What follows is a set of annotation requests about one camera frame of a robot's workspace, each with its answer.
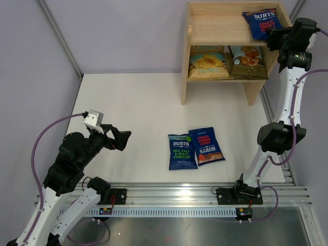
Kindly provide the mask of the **blue Burts spicy chilli bag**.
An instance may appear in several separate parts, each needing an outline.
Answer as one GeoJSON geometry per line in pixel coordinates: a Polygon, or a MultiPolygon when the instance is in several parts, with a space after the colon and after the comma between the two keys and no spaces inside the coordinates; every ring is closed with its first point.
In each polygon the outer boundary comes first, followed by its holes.
{"type": "Polygon", "coordinates": [[[270,30],[283,28],[275,8],[243,12],[242,16],[248,23],[254,40],[266,40],[270,30]]]}

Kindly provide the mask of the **light blue cassava chips bag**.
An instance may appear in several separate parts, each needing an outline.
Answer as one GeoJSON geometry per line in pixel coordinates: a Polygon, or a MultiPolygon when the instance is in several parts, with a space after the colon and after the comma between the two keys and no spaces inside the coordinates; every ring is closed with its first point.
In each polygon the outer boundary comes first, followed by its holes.
{"type": "Polygon", "coordinates": [[[268,79],[259,46],[229,46],[232,56],[231,77],[247,79],[268,79]]]}

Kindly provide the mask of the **blue Burts sea salt bag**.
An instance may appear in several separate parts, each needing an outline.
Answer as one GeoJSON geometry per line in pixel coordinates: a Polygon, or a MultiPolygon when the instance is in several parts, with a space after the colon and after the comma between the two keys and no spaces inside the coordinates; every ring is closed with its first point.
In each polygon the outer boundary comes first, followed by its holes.
{"type": "Polygon", "coordinates": [[[170,162],[169,170],[198,169],[195,150],[188,134],[169,134],[170,162]]]}

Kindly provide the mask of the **tan kettle chips bag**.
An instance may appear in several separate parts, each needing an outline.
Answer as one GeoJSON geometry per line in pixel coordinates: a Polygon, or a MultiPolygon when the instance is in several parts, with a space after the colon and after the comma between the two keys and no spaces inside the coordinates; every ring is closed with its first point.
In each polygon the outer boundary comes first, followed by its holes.
{"type": "Polygon", "coordinates": [[[224,58],[224,46],[192,45],[188,79],[227,79],[229,72],[224,58]]]}

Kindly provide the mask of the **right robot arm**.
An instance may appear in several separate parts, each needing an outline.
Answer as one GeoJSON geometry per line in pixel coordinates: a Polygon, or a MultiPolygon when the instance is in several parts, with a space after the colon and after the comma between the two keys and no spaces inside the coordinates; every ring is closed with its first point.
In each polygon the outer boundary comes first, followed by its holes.
{"type": "Polygon", "coordinates": [[[259,148],[251,166],[241,174],[228,195],[238,204],[263,203],[262,178],[270,166],[288,162],[296,144],[306,135],[306,129],[301,127],[300,106],[304,83],[311,72],[312,54],[307,48],[319,30],[316,21],[298,18],[291,27],[268,32],[267,47],[279,52],[279,102],[273,121],[258,132],[259,148]]]}

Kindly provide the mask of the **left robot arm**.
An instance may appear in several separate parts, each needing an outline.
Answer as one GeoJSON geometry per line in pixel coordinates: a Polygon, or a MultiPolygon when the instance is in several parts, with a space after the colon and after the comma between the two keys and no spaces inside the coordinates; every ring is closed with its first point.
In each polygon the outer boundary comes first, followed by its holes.
{"type": "Polygon", "coordinates": [[[94,177],[83,194],[62,215],[59,214],[91,160],[103,148],[123,151],[131,136],[131,131],[119,131],[112,125],[104,124],[102,128],[101,133],[90,130],[88,138],[79,132],[65,136],[43,182],[38,208],[20,237],[8,245],[61,245],[87,210],[110,200],[111,185],[94,177]]]}

